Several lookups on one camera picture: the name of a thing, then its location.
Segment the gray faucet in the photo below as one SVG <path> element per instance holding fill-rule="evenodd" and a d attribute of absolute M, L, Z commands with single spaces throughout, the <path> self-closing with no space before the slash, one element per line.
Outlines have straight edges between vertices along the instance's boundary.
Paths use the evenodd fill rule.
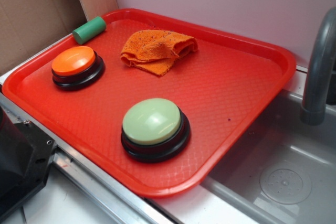
<path fill-rule="evenodd" d="M 336 7 L 325 15 L 311 55 L 301 106 L 301 121 L 319 125 L 326 104 L 336 104 Z"/>

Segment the textured tray surface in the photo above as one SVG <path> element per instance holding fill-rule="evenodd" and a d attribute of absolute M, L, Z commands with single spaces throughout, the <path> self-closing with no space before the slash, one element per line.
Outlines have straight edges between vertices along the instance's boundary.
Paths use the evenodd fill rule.
<path fill-rule="evenodd" d="M 79 91 L 59 90 L 51 62 L 75 46 L 72 36 L 15 71 L 4 94 L 135 193 L 162 197 L 197 185 L 295 71 L 279 47 L 139 10 L 107 14 L 107 30 L 85 45 L 106 64 L 103 76 Z M 126 40 L 143 29 L 194 36 L 199 50 L 163 77 L 120 60 Z M 126 111 L 149 98 L 173 101 L 188 117 L 191 140 L 178 156 L 157 164 L 129 158 L 120 141 Z"/>

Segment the cardboard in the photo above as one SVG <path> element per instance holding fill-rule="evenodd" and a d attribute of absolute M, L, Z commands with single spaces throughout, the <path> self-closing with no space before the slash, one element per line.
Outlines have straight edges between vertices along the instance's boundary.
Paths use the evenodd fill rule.
<path fill-rule="evenodd" d="M 79 0 L 0 0 L 0 76 L 85 22 Z"/>

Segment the light green button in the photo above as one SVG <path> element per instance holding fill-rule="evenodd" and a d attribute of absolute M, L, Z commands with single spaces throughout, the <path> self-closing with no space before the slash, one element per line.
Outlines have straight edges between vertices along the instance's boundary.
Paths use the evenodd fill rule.
<path fill-rule="evenodd" d="M 175 103 L 153 98 L 134 105 L 124 116 L 122 128 L 132 142 L 152 145 L 171 137 L 180 123 L 180 111 Z"/>

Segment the gray sink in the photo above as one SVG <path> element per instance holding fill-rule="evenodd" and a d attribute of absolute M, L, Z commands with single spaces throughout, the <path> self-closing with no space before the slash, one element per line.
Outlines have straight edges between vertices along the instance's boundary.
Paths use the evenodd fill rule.
<path fill-rule="evenodd" d="M 336 110 L 308 126 L 282 91 L 202 185 L 260 223 L 336 223 Z"/>

